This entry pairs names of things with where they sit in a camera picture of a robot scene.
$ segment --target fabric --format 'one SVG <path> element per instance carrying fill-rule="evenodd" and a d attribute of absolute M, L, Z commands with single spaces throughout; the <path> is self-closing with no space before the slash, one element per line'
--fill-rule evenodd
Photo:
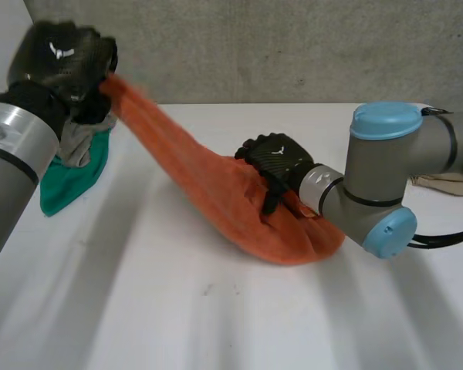
<path fill-rule="evenodd" d="M 96 183 L 108 159 L 109 138 L 109 130 L 93 136 L 90 161 L 83 167 L 67 167 L 58 156 L 53 159 L 39 185 L 39 204 L 46 216 L 67 207 Z"/>
<path fill-rule="evenodd" d="M 343 233 L 304 207 L 293 192 L 273 214 L 261 214 L 267 187 L 252 166 L 200 145 L 119 77 L 110 76 L 101 89 L 112 98 L 115 114 L 188 199 L 242 250 L 291 265 L 322 260 L 342 244 Z"/>
<path fill-rule="evenodd" d="M 463 175 L 460 173 L 444 173 L 442 175 L 422 175 L 412 177 L 413 185 L 428 187 L 444 193 L 463 197 Z"/>
<path fill-rule="evenodd" d="M 65 124 L 57 156 L 67 167 L 84 167 L 90 162 L 91 140 L 96 133 L 107 131 L 115 126 L 117 118 L 112 115 L 97 124 L 78 124 L 69 121 Z"/>

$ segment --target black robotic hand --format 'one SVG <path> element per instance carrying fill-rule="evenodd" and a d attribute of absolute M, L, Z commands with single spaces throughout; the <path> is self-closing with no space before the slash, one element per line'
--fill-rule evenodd
<path fill-rule="evenodd" d="M 284 133 L 259 135 L 256 140 L 245 141 L 235 159 L 244 159 L 268 181 L 264 214 L 275 211 L 286 191 L 298 194 L 303 177 L 315 166 L 310 154 Z"/>
<path fill-rule="evenodd" d="M 98 88 L 117 67 L 117 44 L 91 27 L 37 22 L 26 33 L 8 71 L 0 103 L 19 106 L 57 133 L 70 118 L 101 122 L 110 100 Z"/>

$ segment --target white tabletop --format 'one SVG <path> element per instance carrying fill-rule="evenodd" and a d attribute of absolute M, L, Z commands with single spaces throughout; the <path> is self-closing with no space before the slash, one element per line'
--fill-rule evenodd
<path fill-rule="evenodd" d="M 164 106 L 231 155 L 285 132 L 343 171 L 354 104 Z M 463 198 L 408 187 L 420 234 Z M 119 125 L 98 183 L 45 218 L 39 192 L 0 256 L 0 370 L 463 370 L 463 244 L 382 261 L 347 240 L 279 267 L 242 253 Z"/>

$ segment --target orange cloth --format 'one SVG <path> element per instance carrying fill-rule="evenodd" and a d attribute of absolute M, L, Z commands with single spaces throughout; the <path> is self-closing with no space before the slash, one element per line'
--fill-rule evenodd
<path fill-rule="evenodd" d="M 305 264 L 331 256 L 344 235 L 290 192 L 287 205 L 261 214 L 265 181 L 243 160 L 219 156 L 143 98 L 120 77 L 101 86 L 112 110 L 206 218 L 241 249 L 277 264 Z"/>

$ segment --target concrete wall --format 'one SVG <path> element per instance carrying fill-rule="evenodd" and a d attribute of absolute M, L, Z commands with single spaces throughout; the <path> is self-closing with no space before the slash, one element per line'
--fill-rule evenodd
<path fill-rule="evenodd" d="M 26 0 L 117 37 L 160 103 L 463 106 L 463 0 Z"/>

